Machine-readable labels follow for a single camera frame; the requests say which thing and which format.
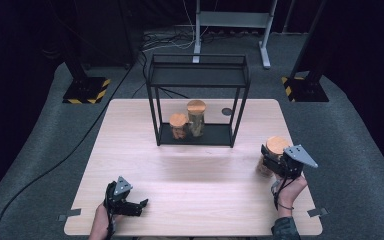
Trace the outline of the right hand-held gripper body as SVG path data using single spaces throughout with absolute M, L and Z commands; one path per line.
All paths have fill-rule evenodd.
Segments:
M 295 145 L 283 149 L 283 154 L 276 158 L 270 153 L 264 156 L 264 165 L 281 178 L 296 179 L 305 165 L 317 168 L 318 164 L 302 145 Z

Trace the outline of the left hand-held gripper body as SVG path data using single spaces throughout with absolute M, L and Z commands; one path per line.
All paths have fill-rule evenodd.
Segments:
M 109 215 L 140 216 L 142 214 L 144 202 L 127 201 L 132 188 L 133 186 L 122 176 L 108 184 L 103 205 Z

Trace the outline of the tall glass jar wooden lid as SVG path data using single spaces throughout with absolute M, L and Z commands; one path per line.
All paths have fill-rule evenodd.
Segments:
M 268 152 L 276 158 L 279 158 L 283 154 L 283 149 L 289 146 L 289 142 L 279 136 L 272 136 L 268 138 L 264 144 L 264 147 L 268 150 Z M 271 177 L 273 172 L 264 165 L 264 160 L 264 155 L 261 155 L 256 170 L 264 177 Z

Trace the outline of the black metal shelf rack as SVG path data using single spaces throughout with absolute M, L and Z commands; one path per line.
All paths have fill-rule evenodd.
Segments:
M 146 88 L 158 145 L 229 146 L 235 143 L 251 83 L 248 59 L 244 54 L 157 53 L 151 57 Z M 206 104 L 203 135 L 176 140 L 169 119 L 172 114 L 187 114 L 187 103 L 202 100 Z M 222 114 L 232 109 L 231 116 Z

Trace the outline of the short glass jar wooden lid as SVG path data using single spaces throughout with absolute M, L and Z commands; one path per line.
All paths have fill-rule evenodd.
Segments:
M 185 139 L 187 136 L 187 117 L 182 113 L 172 114 L 169 119 L 172 136 L 174 139 Z

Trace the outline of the person's right hand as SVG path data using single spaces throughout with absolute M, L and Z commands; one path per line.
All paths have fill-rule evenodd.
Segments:
M 274 205 L 282 204 L 286 207 L 293 206 L 294 201 L 307 186 L 307 180 L 300 176 L 296 179 L 278 179 L 271 186 Z

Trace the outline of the person's left hand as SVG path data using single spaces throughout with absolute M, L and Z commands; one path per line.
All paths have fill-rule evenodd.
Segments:
M 101 234 L 107 231 L 109 226 L 109 220 L 107 216 L 106 208 L 100 204 L 95 211 L 95 217 L 93 220 L 92 234 Z

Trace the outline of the grey tape piece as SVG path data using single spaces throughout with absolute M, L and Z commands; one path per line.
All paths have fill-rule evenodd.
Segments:
M 72 216 L 78 216 L 81 214 L 81 209 L 71 209 L 71 210 L 68 210 L 66 213 L 64 214 L 60 214 L 58 217 L 57 217 L 57 221 L 59 222 L 63 222 L 63 221 L 66 221 L 69 217 L 72 217 Z
M 326 208 L 315 208 L 307 211 L 310 217 L 321 217 L 327 215 L 329 211 Z

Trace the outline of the black stand with striped base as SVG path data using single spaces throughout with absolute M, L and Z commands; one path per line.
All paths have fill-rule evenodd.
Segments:
M 317 33 L 327 0 L 318 1 L 320 5 L 294 67 L 288 76 L 282 78 L 282 84 L 290 102 L 329 101 L 320 84 L 327 53 L 320 46 L 321 37 Z
M 63 101 L 70 104 L 96 104 L 106 93 L 110 80 L 105 77 L 89 77 L 76 57 L 69 37 L 59 35 L 60 48 L 64 62 L 71 73 L 72 82 L 63 96 Z

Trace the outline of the black cabinet on casters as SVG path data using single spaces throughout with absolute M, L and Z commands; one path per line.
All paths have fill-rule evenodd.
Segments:
M 80 58 L 91 67 L 134 63 L 127 0 L 76 0 Z

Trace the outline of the grey metal stand frame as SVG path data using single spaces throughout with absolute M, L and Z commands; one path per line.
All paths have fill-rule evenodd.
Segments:
M 201 0 L 196 0 L 195 11 L 195 30 L 194 30 L 194 51 L 193 63 L 200 62 L 201 53 L 201 28 L 202 27 L 234 27 L 234 28 L 253 28 L 263 29 L 264 35 L 259 42 L 258 47 L 265 69 L 271 68 L 270 59 L 267 51 L 267 43 L 271 33 L 271 27 L 275 16 L 278 0 L 271 0 L 271 6 L 268 12 L 218 12 L 203 11 L 201 9 Z

